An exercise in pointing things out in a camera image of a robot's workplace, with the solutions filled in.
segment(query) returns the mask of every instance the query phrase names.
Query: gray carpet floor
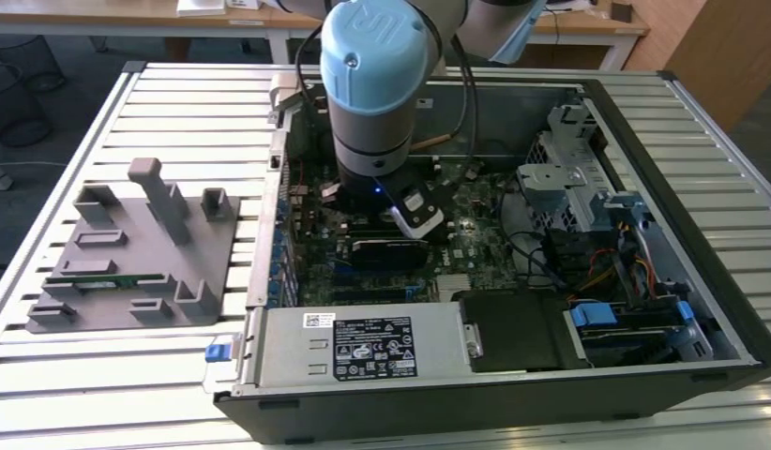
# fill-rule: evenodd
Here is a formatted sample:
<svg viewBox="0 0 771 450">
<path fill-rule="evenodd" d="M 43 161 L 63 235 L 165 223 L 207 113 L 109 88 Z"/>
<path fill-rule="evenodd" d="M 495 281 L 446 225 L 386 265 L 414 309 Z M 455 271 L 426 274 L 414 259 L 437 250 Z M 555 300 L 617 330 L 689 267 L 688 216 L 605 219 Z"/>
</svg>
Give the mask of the gray carpet floor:
<svg viewBox="0 0 771 450">
<path fill-rule="evenodd" d="M 55 161 L 66 163 L 86 135 L 91 121 L 111 91 L 126 61 L 166 61 L 163 39 L 111 37 L 110 50 L 97 53 L 86 37 L 49 37 L 53 52 L 67 75 L 66 86 L 39 95 L 55 131 L 37 145 L 6 148 L 0 162 Z M 253 41 L 254 52 L 241 51 L 241 39 L 195 39 L 195 63 L 271 63 L 265 41 Z M 315 52 L 309 63 L 317 61 Z M 748 114 L 733 138 L 771 180 L 771 88 Z M 0 263 L 11 261 L 35 217 L 50 196 L 63 168 L 42 165 L 9 166 L 14 187 L 0 192 Z"/>
</svg>

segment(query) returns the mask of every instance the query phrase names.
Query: screw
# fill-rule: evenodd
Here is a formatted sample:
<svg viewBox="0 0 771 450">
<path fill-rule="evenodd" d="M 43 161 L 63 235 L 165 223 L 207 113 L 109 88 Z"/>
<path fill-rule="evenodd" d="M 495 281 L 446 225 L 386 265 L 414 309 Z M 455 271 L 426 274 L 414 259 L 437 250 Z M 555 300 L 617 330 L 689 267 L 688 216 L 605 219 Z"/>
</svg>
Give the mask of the screw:
<svg viewBox="0 0 771 450">
<path fill-rule="evenodd" d="M 470 356 L 473 358 L 478 358 L 479 357 L 479 351 L 477 350 L 477 344 L 475 342 L 467 342 L 466 344 L 466 350 L 467 353 L 470 354 Z"/>
</svg>

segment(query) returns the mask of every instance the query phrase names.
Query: white paper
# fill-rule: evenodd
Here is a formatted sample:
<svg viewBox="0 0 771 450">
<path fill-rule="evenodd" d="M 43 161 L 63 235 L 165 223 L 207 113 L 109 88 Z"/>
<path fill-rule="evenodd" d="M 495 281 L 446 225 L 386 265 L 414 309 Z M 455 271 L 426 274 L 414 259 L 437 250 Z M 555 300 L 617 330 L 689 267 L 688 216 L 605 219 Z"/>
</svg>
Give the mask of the white paper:
<svg viewBox="0 0 771 450">
<path fill-rule="evenodd" d="M 547 5 L 547 8 L 541 12 L 542 16 L 549 16 L 553 14 L 547 9 L 554 11 L 557 14 L 565 14 L 574 11 L 585 11 L 595 6 L 589 0 L 570 0 L 569 2 L 555 3 L 554 5 Z"/>
<path fill-rule="evenodd" d="M 219 16 L 225 14 L 225 0 L 179 0 L 178 16 Z"/>
</svg>

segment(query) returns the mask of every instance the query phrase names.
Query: motherboard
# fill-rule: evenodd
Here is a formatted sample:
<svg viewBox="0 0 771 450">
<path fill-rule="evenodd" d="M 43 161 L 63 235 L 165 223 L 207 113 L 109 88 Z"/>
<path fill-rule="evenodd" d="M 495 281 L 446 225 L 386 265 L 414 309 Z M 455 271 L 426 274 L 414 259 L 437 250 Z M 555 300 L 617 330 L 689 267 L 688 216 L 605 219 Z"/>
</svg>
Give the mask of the motherboard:
<svg viewBox="0 0 771 450">
<path fill-rule="evenodd" d="M 325 207 L 321 193 L 335 166 L 293 167 L 302 307 L 449 301 L 454 290 L 517 287 L 497 214 L 506 173 L 469 173 L 445 226 L 417 241 L 405 239 L 387 211 L 350 215 Z M 435 161 L 433 170 L 438 184 L 461 172 L 461 162 Z"/>
</svg>

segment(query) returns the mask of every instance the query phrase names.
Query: green circuit board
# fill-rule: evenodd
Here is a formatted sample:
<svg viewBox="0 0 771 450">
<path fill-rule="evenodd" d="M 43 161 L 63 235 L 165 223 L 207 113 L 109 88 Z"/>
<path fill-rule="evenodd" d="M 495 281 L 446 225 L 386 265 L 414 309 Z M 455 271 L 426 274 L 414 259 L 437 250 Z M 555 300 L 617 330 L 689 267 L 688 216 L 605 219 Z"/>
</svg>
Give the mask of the green circuit board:
<svg viewBox="0 0 771 450">
<path fill-rule="evenodd" d="M 442 162 L 441 165 L 441 174 L 458 173 L 455 163 Z M 446 242 L 431 244 L 427 263 L 405 273 L 359 271 L 353 267 L 350 260 L 357 241 L 405 237 L 395 224 L 383 233 L 367 233 L 361 237 L 353 230 L 366 227 L 371 220 L 322 207 L 322 185 L 334 176 L 335 169 L 327 166 L 309 167 L 302 176 L 295 176 L 302 178 L 302 185 L 293 189 L 291 197 L 301 255 L 297 271 L 301 306 L 438 301 L 437 277 L 453 274 L 467 275 L 473 289 L 517 286 L 518 270 L 499 235 L 494 212 L 505 174 L 485 174 L 461 186 L 454 204 L 445 211 L 449 215 L 442 225 Z"/>
</svg>

